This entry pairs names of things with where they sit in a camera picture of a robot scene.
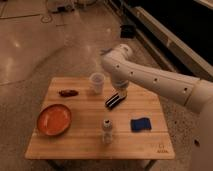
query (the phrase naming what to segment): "blue sponge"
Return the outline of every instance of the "blue sponge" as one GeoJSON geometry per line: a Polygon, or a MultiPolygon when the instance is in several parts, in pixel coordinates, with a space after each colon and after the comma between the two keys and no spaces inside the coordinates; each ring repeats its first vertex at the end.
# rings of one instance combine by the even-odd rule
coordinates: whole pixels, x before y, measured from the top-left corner
{"type": "Polygon", "coordinates": [[[149,118],[132,119],[130,124],[132,132],[152,129],[149,118]]]}

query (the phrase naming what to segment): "orange plate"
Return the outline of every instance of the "orange plate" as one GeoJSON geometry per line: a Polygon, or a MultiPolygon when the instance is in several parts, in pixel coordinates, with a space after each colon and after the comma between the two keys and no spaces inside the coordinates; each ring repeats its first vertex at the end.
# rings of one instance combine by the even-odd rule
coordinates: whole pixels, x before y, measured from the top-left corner
{"type": "Polygon", "coordinates": [[[45,108],[37,120],[38,130],[49,136],[59,135],[69,128],[71,111],[62,104],[54,104],[45,108]]]}

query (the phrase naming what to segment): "wooden table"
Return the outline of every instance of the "wooden table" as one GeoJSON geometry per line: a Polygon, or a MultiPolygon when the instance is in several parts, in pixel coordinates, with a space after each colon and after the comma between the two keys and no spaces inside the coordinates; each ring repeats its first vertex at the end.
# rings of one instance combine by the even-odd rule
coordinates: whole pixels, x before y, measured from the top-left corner
{"type": "Polygon", "coordinates": [[[26,151],[27,159],[173,159],[163,111],[156,94],[130,83],[128,96],[108,111],[104,103],[115,93],[109,79],[104,91],[95,95],[88,78],[53,78],[42,109],[64,104],[72,111],[70,128],[58,137],[46,137],[35,128],[26,151]],[[61,98],[58,91],[75,89],[78,96],[61,98]],[[113,142],[102,143],[101,123],[113,121],[113,142]],[[132,133],[130,120],[149,117],[151,131],[132,133]]]}

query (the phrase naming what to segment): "speckled floor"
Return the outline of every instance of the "speckled floor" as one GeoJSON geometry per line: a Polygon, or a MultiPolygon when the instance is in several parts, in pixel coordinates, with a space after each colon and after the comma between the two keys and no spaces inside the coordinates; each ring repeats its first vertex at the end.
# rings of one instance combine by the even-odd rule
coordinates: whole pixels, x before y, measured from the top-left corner
{"type": "MultiPolygon", "coordinates": [[[[9,0],[3,15],[20,15],[11,10],[22,0],[9,0]]],[[[24,1],[23,14],[42,13],[43,1],[36,8],[24,1]]],[[[73,13],[54,15],[48,24],[41,16],[0,20],[0,170],[52,170],[44,161],[24,159],[42,100],[54,76],[89,76],[100,67],[100,51],[119,43],[134,50],[134,62],[159,68],[136,39],[119,38],[119,21],[101,2],[73,13]]],[[[161,99],[175,160],[158,161],[153,171],[187,170],[197,116],[164,98],[161,99]]],[[[140,160],[71,160],[62,162],[68,170],[139,171],[140,160]]]]}

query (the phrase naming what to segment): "salt shaker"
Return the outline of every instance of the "salt shaker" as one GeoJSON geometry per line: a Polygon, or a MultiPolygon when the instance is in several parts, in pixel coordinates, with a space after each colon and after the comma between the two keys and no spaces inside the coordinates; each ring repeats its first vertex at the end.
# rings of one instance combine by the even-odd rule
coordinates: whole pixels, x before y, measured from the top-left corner
{"type": "Polygon", "coordinates": [[[112,122],[109,119],[104,119],[102,123],[103,143],[110,144],[112,142],[112,122]]]}

